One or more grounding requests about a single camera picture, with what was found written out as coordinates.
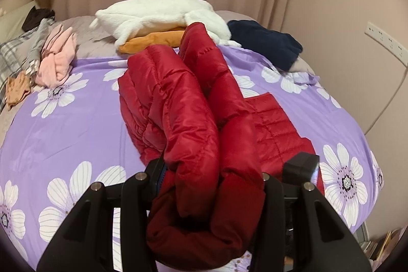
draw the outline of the white plush toy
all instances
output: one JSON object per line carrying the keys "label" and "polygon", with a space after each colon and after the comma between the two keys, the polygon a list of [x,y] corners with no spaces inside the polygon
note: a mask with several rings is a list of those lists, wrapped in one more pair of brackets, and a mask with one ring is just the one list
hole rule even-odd
{"label": "white plush toy", "polygon": [[230,40],[227,24],[204,0],[127,0],[99,10],[95,16],[89,28],[100,24],[116,38],[115,47],[133,37],[186,27],[193,22],[202,22],[216,44],[241,46]]}

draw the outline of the black cloth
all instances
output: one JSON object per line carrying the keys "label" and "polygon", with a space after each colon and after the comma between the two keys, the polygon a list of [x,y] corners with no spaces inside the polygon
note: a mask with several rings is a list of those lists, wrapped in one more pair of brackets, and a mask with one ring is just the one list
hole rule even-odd
{"label": "black cloth", "polygon": [[291,35],[268,30],[254,20],[228,22],[233,41],[244,49],[260,53],[274,66],[289,71],[303,47]]}
{"label": "black cloth", "polygon": [[25,32],[28,32],[31,29],[38,27],[42,19],[53,17],[55,17],[55,12],[53,10],[50,10],[49,8],[39,8],[37,10],[35,6],[33,6],[21,28]]}

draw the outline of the purple bedsheet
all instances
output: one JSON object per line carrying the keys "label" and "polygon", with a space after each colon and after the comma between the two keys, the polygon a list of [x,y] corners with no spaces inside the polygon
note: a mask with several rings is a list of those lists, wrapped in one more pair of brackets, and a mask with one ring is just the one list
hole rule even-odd
{"label": "purple bedsheet", "polygon": [[[371,212],[383,180],[354,119],[317,76],[282,76],[257,53],[220,49],[244,97],[272,93],[300,136],[311,140],[321,156],[326,198],[355,231]],[[7,132],[0,150],[0,223],[34,269],[90,183],[117,184],[144,169],[120,115],[117,78],[127,64],[118,59],[77,61],[63,86],[27,97]],[[116,209],[113,257],[120,271],[119,222]],[[246,261],[248,253],[223,269],[246,270]]]}

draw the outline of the pink clothing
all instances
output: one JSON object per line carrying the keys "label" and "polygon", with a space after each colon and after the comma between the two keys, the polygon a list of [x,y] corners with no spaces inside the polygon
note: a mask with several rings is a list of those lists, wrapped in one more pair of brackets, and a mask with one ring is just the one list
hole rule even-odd
{"label": "pink clothing", "polygon": [[75,57],[77,35],[72,27],[63,31],[62,25],[53,29],[41,51],[42,61],[35,78],[35,83],[48,88],[62,85],[72,69],[71,61]]}

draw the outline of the power strip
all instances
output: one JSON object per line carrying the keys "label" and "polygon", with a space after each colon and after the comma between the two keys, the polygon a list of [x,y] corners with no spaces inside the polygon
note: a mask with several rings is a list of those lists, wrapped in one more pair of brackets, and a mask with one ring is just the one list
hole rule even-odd
{"label": "power strip", "polygon": [[385,47],[385,49],[397,57],[405,66],[408,66],[408,50],[395,38],[377,26],[374,26],[371,22],[367,23],[365,33]]}

